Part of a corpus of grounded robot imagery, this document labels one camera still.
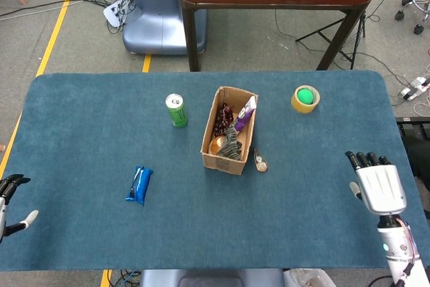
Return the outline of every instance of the tripod stand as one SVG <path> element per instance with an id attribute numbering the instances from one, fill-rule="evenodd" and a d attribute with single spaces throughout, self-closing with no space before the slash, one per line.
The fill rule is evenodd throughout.
<path id="1" fill-rule="evenodd" d="M 360 38 L 361 38 L 361 32 L 363 32 L 363 38 L 365 38 L 366 37 L 366 12 L 363 12 L 362 13 L 362 15 L 360 16 L 360 19 L 359 19 L 359 23 L 358 23 L 358 30 L 357 30 L 357 34 L 356 34 L 356 36 L 355 36 L 355 44 L 354 44 L 354 50 L 353 50 L 353 52 L 352 52 L 352 55 L 351 56 L 348 56 L 345 52 L 343 52 L 342 50 L 340 50 L 339 51 L 339 53 L 343 56 L 343 57 L 345 57 L 349 62 L 351 62 L 351 70 L 354 68 L 354 63 L 355 63 L 355 56 L 357 55 L 357 49 L 358 49 L 358 45 L 359 45 L 359 42 L 360 42 Z M 307 34 L 307 35 L 305 35 L 305 36 L 303 36 L 303 37 L 300 37 L 300 38 L 298 38 L 297 40 L 296 40 L 296 42 L 300 42 L 301 40 L 304 40 L 305 38 L 308 38 L 308 37 L 310 37 L 310 36 L 312 36 L 312 35 L 315 35 L 315 34 L 318 34 L 319 36 L 321 36 L 324 40 L 326 40 L 328 43 L 331 43 L 331 40 L 330 40 L 330 38 L 328 38 L 327 36 L 325 36 L 324 34 L 323 34 L 323 31 L 324 30 L 326 30 L 327 28 L 330 28 L 330 27 L 332 27 L 332 26 L 334 26 L 334 25 L 337 25 L 337 24 L 340 24 L 341 22 L 343 22 L 343 20 L 344 20 L 344 18 L 342 18 L 342 19 L 339 19 L 339 20 L 337 20 L 337 21 L 335 21 L 335 22 L 333 22 L 333 23 L 331 23 L 331 24 L 329 24 L 329 25 L 327 25 L 327 26 L 324 26 L 324 27 L 322 27 L 322 28 L 319 28 L 319 29 L 317 29 L 317 30 L 315 30 L 314 32 L 312 32 L 312 33 L 309 33 L 309 34 Z"/>

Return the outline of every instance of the white plastic bag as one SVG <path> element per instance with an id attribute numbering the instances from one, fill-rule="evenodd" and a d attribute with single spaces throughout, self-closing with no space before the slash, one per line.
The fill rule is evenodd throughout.
<path id="1" fill-rule="evenodd" d="M 336 287 L 322 269 L 291 269 L 284 272 L 286 287 Z"/>

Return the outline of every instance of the purple tube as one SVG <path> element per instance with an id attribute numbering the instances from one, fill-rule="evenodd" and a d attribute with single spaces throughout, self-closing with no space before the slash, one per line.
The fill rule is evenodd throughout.
<path id="1" fill-rule="evenodd" d="M 242 108 L 241 112 L 239 112 L 239 115 L 234 121 L 234 128 L 236 131 L 241 131 L 247 125 L 247 122 L 255 109 L 257 109 L 257 101 L 253 95 Z"/>

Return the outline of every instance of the green ball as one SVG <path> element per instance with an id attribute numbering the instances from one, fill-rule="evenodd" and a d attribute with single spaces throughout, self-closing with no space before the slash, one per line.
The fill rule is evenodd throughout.
<path id="1" fill-rule="evenodd" d="M 314 95 L 309 89 L 299 90 L 299 92 L 297 93 L 297 97 L 298 101 L 302 102 L 303 104 L 312 104 L 314 101 Z"/>

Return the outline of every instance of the grapes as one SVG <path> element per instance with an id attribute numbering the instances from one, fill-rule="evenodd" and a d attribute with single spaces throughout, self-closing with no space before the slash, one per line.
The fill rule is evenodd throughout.
<path id="1" fill-rule="evenodd" d="M 228 126 L 233 122 L 233 120 L 233 110 L 228 104 L 224 102 L 216 114 L 214 136 L 223 135 L 224 130 L 228 128 Z"/>

